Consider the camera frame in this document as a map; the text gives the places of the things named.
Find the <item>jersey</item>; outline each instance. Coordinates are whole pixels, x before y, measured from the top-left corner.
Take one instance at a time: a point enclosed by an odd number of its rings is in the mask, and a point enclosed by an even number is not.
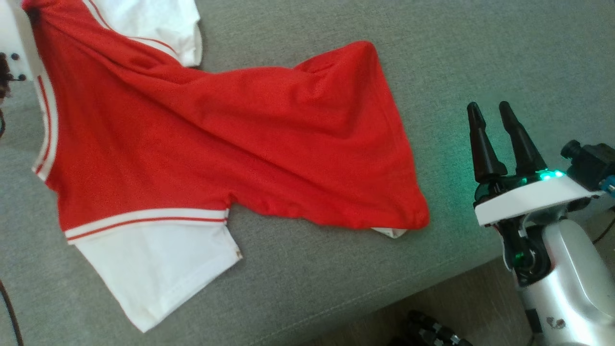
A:
[[[45,68],[33,169],[57,193],[68,242],[136,327],[152,328],[241,258],[226,227],[233,203],[354,229],[428,223],[371,43],[294,68],[193,70],[198,13],[179,3],[23,4],[37,12]],[[139,8],[161,6],[169,30],[122,26],[127,12],[152,18]],[[172,11],[187,19],[169,22]]]

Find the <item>gray fabric surface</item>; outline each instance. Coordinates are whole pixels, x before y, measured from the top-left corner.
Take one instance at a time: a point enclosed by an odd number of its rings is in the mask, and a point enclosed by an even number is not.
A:
[[[488,121],[514,167],[498,103],[508,100],[552,168],[576,138],[615,129],[612,1],[197,0],[204,68],[293,66],[367,39],[379,51],[432,222],[392,240],[373,231],[231,211],[245,259],[143,335],[58,229],[54,194],[30,172],[42,142],[32,85],[3,105],[0,278],[27,345],[291,345],[499,254],[477,226],[465,107]],[[0,344],[10,345],[0,317]]]

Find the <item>green led light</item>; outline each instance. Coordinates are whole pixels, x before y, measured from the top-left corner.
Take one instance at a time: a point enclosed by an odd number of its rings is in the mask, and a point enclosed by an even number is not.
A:
[[[549,180],[551,178],[560,178],[563,177],[565,174],[564,172],[561,171],[541,171],[543,173],[540,174],[540,180]]]
[[[523,253],[518,252],[515,254],[515,259],[512,261],[512,265],[515,268],[521,267],[523,265],[524,260],[525,260],[525,256],[523,255]]]

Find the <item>red stripe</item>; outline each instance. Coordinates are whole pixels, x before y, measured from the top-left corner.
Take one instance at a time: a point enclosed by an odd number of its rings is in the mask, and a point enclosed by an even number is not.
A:
[[[42,161],[39,166],[36,168],[35,174],[39,174],[42,169],[42,165],[47,161],[47,157],[49,156],[49,148],[51,147],[51,114],[49,112],[49,101],[47,100],[47,93],[45,93],[45,87],[42,83],[41,76],[38,77],[39,85],[41,86],[42,99],[45,102],[45,110],[47,111],[47,148],[45,148],[45,155],[42,157]]]
[[[111,30],[111,31],[113,31],[113,32],[115,32],[115,33],[118,33],[117,31],[113,30],[113,28],[111,27],[111,25],[109,25],[109,24],[105,21],[105,19],[103,18],[102,14],[100,14],[100,11],[98,10],[98,7],[96,6],[96,4],[94,4],[94,2],[93,2],[92,0],[88,0],[88,1],[89,1],[89,2],[90,2],[90,4],[92,5],[92,7],[94,7],[94,10],[96,11],[96,13],[98,14],[98,16],[100,17],[100,20],[103,22],[103,24],[105,24],[105,26],[107,27],[107,29],[109,29],[109,30]],[[168,45],[168,44],[166,44],[166,43],[164,43],[164,42],[162,42],[162,41],[158,41],[157,39],[153,39],[153,38],[143,38],[143,37],[135,37],[135,36],[126,36],[126,35],[122,35],[122,36],[125,36],[125,37],[128,37],[128,38],[132,38],[132,39],[144,39],[144,40],[147,40],[147,41],[156,42],[156,43],[158,43],[158,44],[161,44],[161,45],[165,46],[166,48],[169,48],[169,49],[170,49],[170,50],[171,50],[171,51],[172,51],[172,52],[173,52],[173,53],[174,53],[177,57],[179,57],[179,56],[180,56],[179,54],[177,54],[177,52],[175,52],[175,49],[171,48],[171,46],[170,46],[170,45]]]
[[[131,223],[148,222],[148,221],[167,221],[167,220],[173,220],[173,221],[200,221],[200,222],[224,222],[224,221],[226,221],[226,219],[205,219],[205,218],[202,218],[202,217],[150,217],[148,219],[138,219],[138,220],[130,220],[130,221],[124,221],[124,222],[115,223],[115,224],[107,226],[107,227],[98,228],[98,229],[93,230],[93,231],[89,231],[89,232],[86,232],[86,233],[82,233],[80,235],[72,236],[72,237],[68,238],[68,241],[79,239],[79,238],[83,238],[85,236],[89,236],[89,235],[92,235],[92,234],[95,234],[95,233],[98,233],[98,232],[106,231],[106,230],[108,230],[110,228],[120,227],[120,226],[124,226],[124,225],[130,225]]]

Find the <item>white object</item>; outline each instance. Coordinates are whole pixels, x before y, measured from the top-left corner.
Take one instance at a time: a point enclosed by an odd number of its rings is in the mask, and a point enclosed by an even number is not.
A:
[[[588,191],[570,177],[552,178],[527,184],[481,203],[474,212],[481,226],[529,214],[575,199],[600,196],[603,191]]]
[[[74,243],[141,332],[242,258],[223,223],[133,223]]]
[[[372,227],[374,231],[380,232],[390,238],[397,239],[404,235],[407,230],[401,228],[391,228],[391,227]]]
[[[23,74],[26,80],[33,81],[41,74],[42,62],[26,12],[15,1],[0,0],[0,23],[0,52],[7,55],[10,73],[15,79]],[[12,59],[12,54],[17,54],[18,59]]]
[[[203,53],[194,0],[82,0],[104,28],[161,50],[184,66]]]

